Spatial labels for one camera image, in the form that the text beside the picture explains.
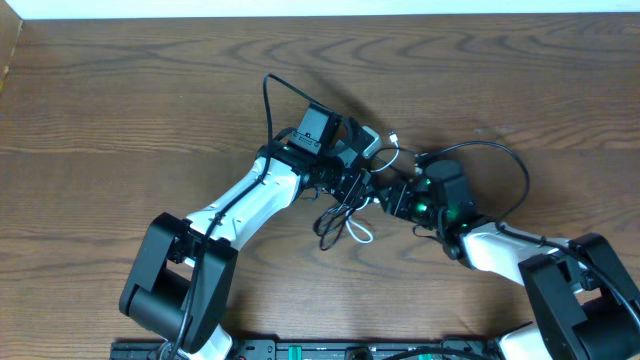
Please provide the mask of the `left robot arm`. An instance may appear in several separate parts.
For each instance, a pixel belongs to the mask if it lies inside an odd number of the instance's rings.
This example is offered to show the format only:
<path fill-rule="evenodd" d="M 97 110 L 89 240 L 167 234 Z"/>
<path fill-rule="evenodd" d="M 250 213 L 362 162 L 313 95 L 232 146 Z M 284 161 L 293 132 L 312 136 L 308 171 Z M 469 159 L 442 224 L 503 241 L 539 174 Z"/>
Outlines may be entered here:
<path fill-rule="evenodd" d="M 381 146 L 368 126 L 318 104 L 300 124 L 262 146 L 250 171 L 205 208 L 149 225 L 119 299 L 119 310 L 168 341 L 164 359 L 224 359 L 232 337 L 222 328 L 242 247 L 307 189 L 325 190 L 342 208 L 364 196 L 364 169 Z"/>

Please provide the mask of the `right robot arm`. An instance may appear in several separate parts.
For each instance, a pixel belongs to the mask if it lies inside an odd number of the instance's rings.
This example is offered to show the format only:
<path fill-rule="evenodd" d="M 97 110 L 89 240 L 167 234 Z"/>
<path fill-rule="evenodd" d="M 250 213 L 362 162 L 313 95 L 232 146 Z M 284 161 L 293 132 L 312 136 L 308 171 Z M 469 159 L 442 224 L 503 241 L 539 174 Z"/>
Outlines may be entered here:
<path fill-rule="evenodd" d="M 535 320 L 495 341 L 502 359 L 630 359 L 639 290 L 606 238 L 547 238 L 477 212 L 462 166 L 432 161 L 376 188 L 385 213 L 432 230 L 444 253 L 526 290 Z"/>

